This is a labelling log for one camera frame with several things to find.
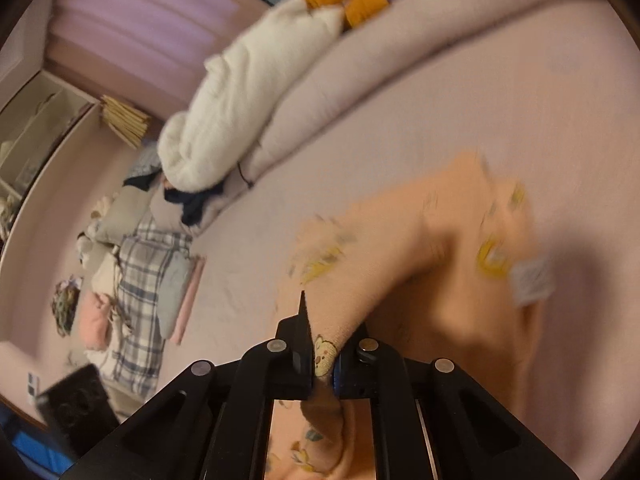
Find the orange cartoon print pajama pants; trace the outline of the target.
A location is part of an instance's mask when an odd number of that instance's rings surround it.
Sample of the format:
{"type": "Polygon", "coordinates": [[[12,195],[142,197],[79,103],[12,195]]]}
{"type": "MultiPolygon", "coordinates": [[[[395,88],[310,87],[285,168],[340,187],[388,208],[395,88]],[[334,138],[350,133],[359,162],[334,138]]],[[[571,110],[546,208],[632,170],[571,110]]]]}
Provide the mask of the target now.
{"type": "Polygon", "coordinates": [[[270,479],[370,479],[371,425],[330,378],[359,326],[402,356],[459,364],[514,414],[526,399],[548,280],[523,185],[477,154],[300,229],[276,318],[306,309],[314,395],[273,412],[270,479]]]}

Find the plaid pillow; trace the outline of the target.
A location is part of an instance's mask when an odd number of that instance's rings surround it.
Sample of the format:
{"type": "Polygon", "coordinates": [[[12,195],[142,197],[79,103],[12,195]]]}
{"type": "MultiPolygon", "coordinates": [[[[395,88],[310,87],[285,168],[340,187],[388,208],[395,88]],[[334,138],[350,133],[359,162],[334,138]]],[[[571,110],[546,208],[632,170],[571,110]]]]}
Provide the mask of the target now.
{"type": "Polygon", "coordinates": [[[143,400],[154,394],[163,361],[160,283],[173,258],[190,256],[191,242],[190,236],[161,230],[148,212],[119,246],[116,301],[130,334],[116,352],[114,381],[143,400]]]}

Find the pink crumpled garment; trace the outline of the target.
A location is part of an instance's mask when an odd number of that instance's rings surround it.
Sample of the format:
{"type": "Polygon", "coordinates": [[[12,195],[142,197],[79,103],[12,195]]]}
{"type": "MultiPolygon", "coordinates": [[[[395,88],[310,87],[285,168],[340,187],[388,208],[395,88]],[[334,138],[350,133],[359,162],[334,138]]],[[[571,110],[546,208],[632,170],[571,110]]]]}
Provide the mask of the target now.
{"type": "Polygon", "coordinates": [[[81,300],[78,334],[84,347],[104,351],[110,343],[112,300],[105,294],[88,292],[81,300]]]}

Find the patterned fabric bundle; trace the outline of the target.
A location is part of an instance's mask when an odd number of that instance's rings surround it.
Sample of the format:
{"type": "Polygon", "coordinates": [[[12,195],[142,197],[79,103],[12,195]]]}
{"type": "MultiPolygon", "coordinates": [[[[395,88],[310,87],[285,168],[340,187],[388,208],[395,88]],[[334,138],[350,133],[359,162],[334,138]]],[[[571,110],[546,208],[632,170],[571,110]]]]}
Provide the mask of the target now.
{"type": "Polygon", "coordinates": [[[70,336],[83,282],[80,276],[72,275],[55,285],[51,311],[61,337],[70,336]]]}

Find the folded grey garment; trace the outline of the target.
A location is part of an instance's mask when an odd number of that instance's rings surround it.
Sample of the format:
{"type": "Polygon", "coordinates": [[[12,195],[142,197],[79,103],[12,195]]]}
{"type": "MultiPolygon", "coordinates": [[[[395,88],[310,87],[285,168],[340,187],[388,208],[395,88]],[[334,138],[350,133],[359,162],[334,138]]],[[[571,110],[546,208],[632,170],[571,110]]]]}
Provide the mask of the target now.
{"type": "Polygon", "coordinates": [[[160,279],[157,292],[157,317],[160,323],[160,336],[169,340],[180,310],[186,286],[188,286],[196,259],[174,252],[160,279]]]}

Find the folded pink garment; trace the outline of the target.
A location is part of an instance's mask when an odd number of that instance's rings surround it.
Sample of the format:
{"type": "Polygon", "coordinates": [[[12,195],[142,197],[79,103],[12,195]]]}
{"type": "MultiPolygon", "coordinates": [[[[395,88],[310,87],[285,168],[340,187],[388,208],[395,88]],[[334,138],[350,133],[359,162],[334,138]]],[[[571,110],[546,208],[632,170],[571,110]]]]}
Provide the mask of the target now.
{"type": "Polygon", "coordinates": [[[180,346],[183,340],[184,333],[186,332],[186,326],[189,323],[192,313],[196,294],[198,293],[198,286],[200,286],[204,266],[206,265],[206,259],[204,257],[196,258],[193,272],[186,286],[186,293],[184,294],[180,310],[176,319],[174,331],[172,332],[169,341],[176,346],[180,346]]]}

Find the small panda plush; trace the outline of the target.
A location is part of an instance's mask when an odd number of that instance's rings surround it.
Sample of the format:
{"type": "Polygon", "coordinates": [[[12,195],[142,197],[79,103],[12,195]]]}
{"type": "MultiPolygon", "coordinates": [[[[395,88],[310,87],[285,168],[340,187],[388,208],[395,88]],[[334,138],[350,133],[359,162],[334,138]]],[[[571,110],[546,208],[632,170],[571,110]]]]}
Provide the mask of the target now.
{"type": "Polygon", "coordinates": [[[75,248],[80,265],[85,269],[88,266],[90,255],[93,250],[94,241],[85,232],[78,234],[75,248]]]}

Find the grey pillow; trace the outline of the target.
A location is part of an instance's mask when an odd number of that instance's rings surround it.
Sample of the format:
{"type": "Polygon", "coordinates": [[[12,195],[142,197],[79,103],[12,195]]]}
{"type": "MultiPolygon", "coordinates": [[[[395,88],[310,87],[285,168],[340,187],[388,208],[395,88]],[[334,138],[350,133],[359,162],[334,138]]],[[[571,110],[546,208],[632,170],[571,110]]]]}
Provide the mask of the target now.
{"type": "Polygon", "coordinates": [[[142,191],[134,186],[123,186],[96,228],[96,240],[120,246],[149,211],[153,194],[153,190],[142,191]]]}

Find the dark navy garment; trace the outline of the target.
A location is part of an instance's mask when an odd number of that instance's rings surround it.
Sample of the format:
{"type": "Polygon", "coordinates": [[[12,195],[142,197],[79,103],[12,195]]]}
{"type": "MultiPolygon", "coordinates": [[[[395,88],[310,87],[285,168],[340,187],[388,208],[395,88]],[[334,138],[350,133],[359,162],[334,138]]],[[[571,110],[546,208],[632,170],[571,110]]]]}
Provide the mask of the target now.
{"type": "Polygon", "coordinates": [[[212,198],[221,196],[223,192],[224,182],[220,181],[211,188],[196,193],[183,192],[176,188],[165,188],[164,199],[168,203],[182,207],[180,220],[185,226],[197,226],[202,221],[206,204],[212,198]]]}

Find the striped blue pillow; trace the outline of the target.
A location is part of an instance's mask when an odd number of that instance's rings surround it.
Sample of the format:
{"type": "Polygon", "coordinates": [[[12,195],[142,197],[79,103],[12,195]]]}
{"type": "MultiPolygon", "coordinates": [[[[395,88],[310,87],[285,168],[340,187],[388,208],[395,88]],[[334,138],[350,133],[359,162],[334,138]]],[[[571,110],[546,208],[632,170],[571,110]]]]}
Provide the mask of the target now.
{"type": "Polygon", "coordinates": [[[148,192],[161,173],[162,164],[160,163],[160,156],[157,154],[157,144],[152,142],[142,148],[122,185],[133,186],[141,191],[148,192]]]}

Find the white goose plush toy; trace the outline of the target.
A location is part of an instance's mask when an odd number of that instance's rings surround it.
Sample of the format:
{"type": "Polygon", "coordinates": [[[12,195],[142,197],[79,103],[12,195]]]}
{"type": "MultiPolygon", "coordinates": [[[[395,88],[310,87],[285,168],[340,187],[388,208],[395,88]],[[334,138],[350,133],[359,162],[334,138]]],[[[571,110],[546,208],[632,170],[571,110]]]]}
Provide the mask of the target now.
{"type": "Polygon", "coordinates": [[[296,81],[341,34],[390,0],[282,0],[208,58],[189,107],[165,122],[157,154],[168,183],[196,193],[241,160],[296,81]]]}

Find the straw tassel hanging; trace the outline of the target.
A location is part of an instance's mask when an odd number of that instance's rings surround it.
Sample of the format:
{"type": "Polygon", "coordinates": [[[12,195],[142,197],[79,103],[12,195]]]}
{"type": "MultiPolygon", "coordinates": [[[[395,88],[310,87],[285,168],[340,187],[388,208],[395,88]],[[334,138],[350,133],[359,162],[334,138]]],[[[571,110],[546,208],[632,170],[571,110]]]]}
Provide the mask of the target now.
{"type": "Polygon", "coordinates": [[[102,122],[130,148],[137,150],[149,130],[151,116],[112,96],[101,96],[102,122]]]}

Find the pink curtain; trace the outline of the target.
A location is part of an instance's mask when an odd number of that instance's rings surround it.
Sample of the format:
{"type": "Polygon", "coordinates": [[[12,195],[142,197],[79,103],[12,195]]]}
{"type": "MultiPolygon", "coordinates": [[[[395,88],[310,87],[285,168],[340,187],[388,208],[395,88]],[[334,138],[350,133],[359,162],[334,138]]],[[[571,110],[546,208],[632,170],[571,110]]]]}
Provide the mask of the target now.
{"type": "Polygon", "coordinates": [[[260,0],[55,0],[47,68],[166,119],[189,105],[206,58],[267,8],[260,0]]]}

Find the mauve rolled duvet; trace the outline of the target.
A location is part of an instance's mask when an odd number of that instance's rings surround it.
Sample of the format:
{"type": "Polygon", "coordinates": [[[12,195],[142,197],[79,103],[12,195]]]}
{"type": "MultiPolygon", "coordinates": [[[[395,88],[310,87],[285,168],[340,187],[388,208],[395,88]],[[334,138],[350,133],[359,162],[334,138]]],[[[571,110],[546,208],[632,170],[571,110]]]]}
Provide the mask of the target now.
{"type": "Polygon", "coordinates": [[[453,44],[555,0],[396,0],[363,25],[343,32],[274,108],[257,140],[221,180],[224,192],[204,207],[197,226],[185,226],[182,207],[164,199],[166,180],[151,202],[156,224],[198,236],[272,167],[386,81],[453,44]]]}

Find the cream wall shelf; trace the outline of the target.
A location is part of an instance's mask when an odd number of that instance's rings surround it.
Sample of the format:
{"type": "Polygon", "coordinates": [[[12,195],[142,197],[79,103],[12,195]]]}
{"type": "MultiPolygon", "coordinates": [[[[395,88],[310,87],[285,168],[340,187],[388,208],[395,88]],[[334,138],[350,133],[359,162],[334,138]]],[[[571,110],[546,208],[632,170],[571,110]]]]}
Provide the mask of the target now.
{"type": "Polygon", "coordinates": [[[44,166],[98,101],[46,70],[29,79],[1,111],[1,243],[44,166]]]}

